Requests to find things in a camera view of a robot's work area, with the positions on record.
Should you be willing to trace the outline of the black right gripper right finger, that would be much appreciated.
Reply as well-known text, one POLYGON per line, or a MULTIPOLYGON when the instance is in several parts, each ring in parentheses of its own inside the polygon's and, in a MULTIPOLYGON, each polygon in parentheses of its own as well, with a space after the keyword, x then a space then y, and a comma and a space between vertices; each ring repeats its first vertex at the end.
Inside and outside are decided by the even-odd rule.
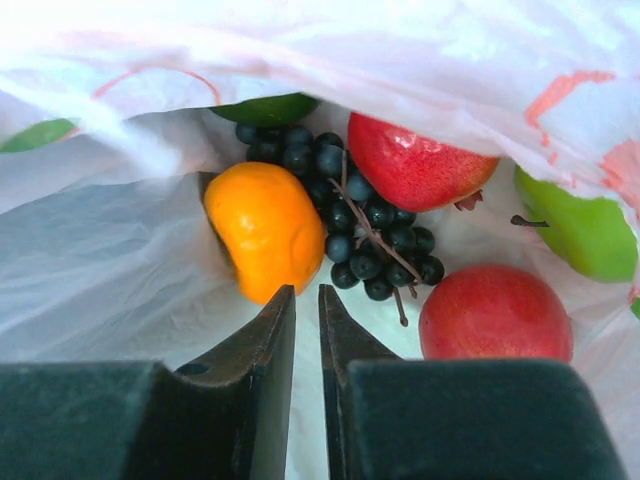
POLYGON ((334 479, 623 479, 596 402, 567 364, 410 361, 318 295, 334 479))

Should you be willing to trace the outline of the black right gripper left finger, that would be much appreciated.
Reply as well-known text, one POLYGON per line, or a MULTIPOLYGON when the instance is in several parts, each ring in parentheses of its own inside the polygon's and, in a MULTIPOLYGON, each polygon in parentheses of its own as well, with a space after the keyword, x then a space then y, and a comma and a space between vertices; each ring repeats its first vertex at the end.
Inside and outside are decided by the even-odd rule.
POLYGON ((295 294, 171 370, 152 361, 1 368, 5 479, 281 479, 295 294))

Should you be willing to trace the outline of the red fake apple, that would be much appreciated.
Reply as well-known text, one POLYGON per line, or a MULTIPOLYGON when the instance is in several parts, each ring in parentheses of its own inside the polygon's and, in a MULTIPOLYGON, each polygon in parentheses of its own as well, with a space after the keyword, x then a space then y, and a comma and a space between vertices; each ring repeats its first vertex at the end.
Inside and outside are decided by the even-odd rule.
POLYGON ((420 313, 427 360, 531 357, 570 362, 571 319, 539 277, 505 264, 479 264, 444 278, 420 313))

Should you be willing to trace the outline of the orange fake tangerine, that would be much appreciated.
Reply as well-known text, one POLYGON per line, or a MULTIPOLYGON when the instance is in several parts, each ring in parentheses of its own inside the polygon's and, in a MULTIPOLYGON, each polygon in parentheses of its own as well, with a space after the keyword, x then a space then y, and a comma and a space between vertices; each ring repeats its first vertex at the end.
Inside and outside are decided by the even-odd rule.
POLYGON ((203 204, 252 302, 266 304, 283 285, 301 294, 318 272, 325 230, 302 183, 284 168, 236 164, 211 180, 203 204))

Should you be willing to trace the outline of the pink plastic bag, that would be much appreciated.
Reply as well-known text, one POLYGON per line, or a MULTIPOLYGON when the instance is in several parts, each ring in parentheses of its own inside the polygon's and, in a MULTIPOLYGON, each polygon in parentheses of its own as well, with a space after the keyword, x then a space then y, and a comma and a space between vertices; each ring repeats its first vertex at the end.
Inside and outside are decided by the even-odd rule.
POLYGON ((501 261, 556 290, 637 478, 630 284, 509 222, 516 166, 638 211, 635 1, 3 2, 2 361, 178 366, 256 313, 199 199, 199 174, 243 155, 211 107, 298 91, 321 99, 317 131, 359 109, 504 156, 473 211, 421 222, 448 270, 501 261))

